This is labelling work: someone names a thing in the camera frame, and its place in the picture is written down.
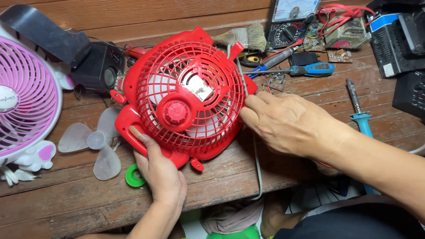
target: wooden table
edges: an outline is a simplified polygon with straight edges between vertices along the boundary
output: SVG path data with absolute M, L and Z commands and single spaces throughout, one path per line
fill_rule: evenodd
M 362 108 L 372 114 L 369 123 L 375 139 L 405 150 L 422 145 L 424 125 L 418 118 L 391 107 L 395 80 L 381 79 L 370 46 L 352 55 L 353 63 L 335 64 L 330 77 L 288 77 L 285 91 L 304 96 L 357 130 L 349 116 L 354 112 L 345 87 L 349 76 Z M 320 59 L 326 62 L 326 54 L 321 54 Z M 66 92 L 59 121 L 47 140 L 57 144 L 65 129 L 76 122 L 95 130 L 104 110 L 104 103 L 96 95 L 83 95 L 78 100 L 72 92 Z M 58 152 L 52 159 L 53 167 L 40 171 L 42 177 L 32 182 L 20 182 L 12 188 L 1 182 L 0 239 L 71 238 L 137 222 L 152 198 L 149 190 L 130 188 L 125 182 L 125 170 L 135 163 L 132 151 L 129 144 L 118 147 L 122 171 L 108 181 L 96 179 L 93 167 L 84 167 L 92 165 L 98 154 L 85 150 Z M 271 154 L 260 142 L 258 151 L 264 192 L 290 187 L 317 175 L 315 166 L 306 159 Z M 249 129 L 243 129 L 219 156 L 203 164 L 202 173 L 190 165 L 182 168 L 188 183 L 185 211 L 258 194 Z

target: red fan grille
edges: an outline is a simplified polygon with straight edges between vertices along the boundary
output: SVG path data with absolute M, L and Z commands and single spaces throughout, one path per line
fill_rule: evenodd
M 145 130 L 181 149 L 203 148 L 226 137 L 236 127 L 245 99 L 241 75 L 228 62 L 224 52 L 198 42 L 175 42 L 154 53 L 145 63 L 137 86 L 137 107 Z M 200 80 L 212 89 L 204 99 L 198 97 L 201 102 L 196 98 L 173 101 L 165 109 L 165 117 L 158 114 L 159 102 L 167 95 L 195 96 L 186 88 Z M 194 117 L 188 127 L 177 126 L 190 115 Z M 161 124 L 165 120 L 176 127 Z

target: translucent fan propeller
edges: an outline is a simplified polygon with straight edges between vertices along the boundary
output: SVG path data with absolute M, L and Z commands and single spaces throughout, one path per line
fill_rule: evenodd
M 99 180 L 108 180 L 121 171 L 121 162 L 111 148 L 112 138 L 119 136 L 114 122 L 121 108 L 106 109 L 99 118 L 97 129 L 91 129 L 82 123 L 70 125 L 58 144 L 59 152 L 67 153 L 84 148 L 100 150 L 94 164 L 93 173 Z

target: multimeter dial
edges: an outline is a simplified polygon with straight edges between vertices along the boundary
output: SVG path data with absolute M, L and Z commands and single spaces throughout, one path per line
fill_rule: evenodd
M 305 36 L 306 26 L 304 21 L 273 24 L 267 41 L 272 48 L 289 46 Z

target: fingernail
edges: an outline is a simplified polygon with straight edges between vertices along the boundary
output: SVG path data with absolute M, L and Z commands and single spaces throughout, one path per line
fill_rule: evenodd
M 140 141 L 142 141 L 143 143 L 147 142 L 147 137 L 146 134 L 141 134 L 137 137 Z

